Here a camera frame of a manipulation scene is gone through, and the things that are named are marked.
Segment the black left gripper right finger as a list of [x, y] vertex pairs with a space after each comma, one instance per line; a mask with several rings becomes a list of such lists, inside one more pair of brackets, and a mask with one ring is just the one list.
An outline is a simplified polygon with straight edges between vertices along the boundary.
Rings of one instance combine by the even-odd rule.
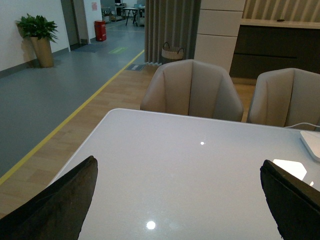
[[260, 182], [268, 208], [284, 240], [320, 238], [320, 192], [265, 160]]

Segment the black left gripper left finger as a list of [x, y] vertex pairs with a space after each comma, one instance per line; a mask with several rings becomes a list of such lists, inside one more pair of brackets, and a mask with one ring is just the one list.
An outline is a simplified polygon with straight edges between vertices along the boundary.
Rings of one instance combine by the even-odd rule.
[[0, 220], [2, 240], [76, 240], [94, 195], [98, 161], [89, 156]]

